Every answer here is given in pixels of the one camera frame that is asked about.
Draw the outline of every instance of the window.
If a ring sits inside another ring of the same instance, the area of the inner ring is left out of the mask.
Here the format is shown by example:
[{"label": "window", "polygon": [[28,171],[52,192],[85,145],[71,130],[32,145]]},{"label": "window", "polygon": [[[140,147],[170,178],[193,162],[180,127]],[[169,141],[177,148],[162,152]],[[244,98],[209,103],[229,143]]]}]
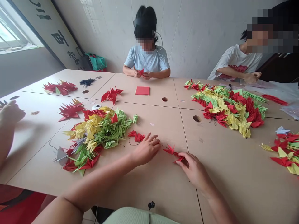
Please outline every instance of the window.
[{"label": "window", "polygon": [[23,47],[28,40],[5,11],[0,8],[0,50]]}]

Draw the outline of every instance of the black string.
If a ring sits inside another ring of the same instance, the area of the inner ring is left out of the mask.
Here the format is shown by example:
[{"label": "black string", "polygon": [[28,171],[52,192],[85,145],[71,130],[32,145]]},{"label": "black string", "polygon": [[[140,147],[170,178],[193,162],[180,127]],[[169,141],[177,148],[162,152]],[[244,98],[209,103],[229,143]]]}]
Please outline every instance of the black string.
[{"label": "black string", "polygon": [[84,85],[83,88],[87,88],[87,86],[90,86],[95,79],[87,79],[87,80],[82,80],[80,81],[80,85]]},{"label": "black string", "polygon": [[213,117],[209,123],[211,123],[212,121],[214,121],[214,126],[217,126],[217,123],[216,123],[217,119]]},{"label": "black string", "polygon": [[[131,136],[129,137],[129,144],[130,145],[132,145],[131,143],[130,143],[130,138],[131,138]],[[135,144],[135,145],[139,145],[141,142],[138,142],[138,144]],[[134,145],[132,145],[132,146],[134,146]]]}]

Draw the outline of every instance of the wall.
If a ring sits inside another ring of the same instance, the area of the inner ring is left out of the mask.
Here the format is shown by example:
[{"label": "wall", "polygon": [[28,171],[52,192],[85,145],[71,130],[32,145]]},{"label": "wall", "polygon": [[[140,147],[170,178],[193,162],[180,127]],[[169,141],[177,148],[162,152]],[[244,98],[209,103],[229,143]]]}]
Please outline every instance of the wall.
[{"label": "wall", "polygon": [[54,0],[83,50],[105,57],[109,72],[122,73],[136,44],[133,19],[152,6],[173,77],[207,78],[224,51],[258,15],[283,0]]},{"label": "wall", "polygon": [[0,68],[0,98],[63,70],[45,47],[0,54]]}]

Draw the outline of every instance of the windowsill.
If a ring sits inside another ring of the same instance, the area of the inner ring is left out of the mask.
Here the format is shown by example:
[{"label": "windowsill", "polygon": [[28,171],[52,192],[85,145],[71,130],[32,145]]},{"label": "windowsill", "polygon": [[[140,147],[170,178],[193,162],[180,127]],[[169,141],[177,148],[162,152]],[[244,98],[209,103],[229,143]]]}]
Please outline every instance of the windowsill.
[{"label": "windowsill", "polygon": [[32,44],[27,44],[26,46],[24,46],[24,47],[22,47],[21,49],[18,49],[18,50],[2,50],[2,51],[0,51],[0,55],[9,54],[9,53],[13,53],[13,52],[24,51],[24,50],[30,50],[30,49],[35,49],[35,48],[41,48],[41,47],[44,47],[44,46],[35,46],[35,45],[32,45]]}]

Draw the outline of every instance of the t-shirt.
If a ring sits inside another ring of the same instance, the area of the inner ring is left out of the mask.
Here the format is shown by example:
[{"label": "t-shirt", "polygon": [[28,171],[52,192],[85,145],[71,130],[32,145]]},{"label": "t-shirt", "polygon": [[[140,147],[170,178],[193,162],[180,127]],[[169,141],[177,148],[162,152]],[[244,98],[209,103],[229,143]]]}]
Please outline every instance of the t-shirt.
[{"label": "t-shirt", "polygon": [[131,47],[125,66],[142,70],[144,72],[159,72],[170,68],[166,50],[161,46],[156,46],[154,51],[145,52],[141,46]]},{"label": "t-shirt", "polygon": [[132,207],[123,207],[113,212],[103,224],[179,224],[164,216]]},{"label": "t-shirt", "polygon": [[262,55],[262,53],[245,54],[240,50],[238,44],[230,47],[224,52],[218,64],[208,77],[208,80],[234,81],[236,77],[228,76],[217,71],[217,69],[224,67],[231,67],[242,73],[253,73],[259,64]]}]

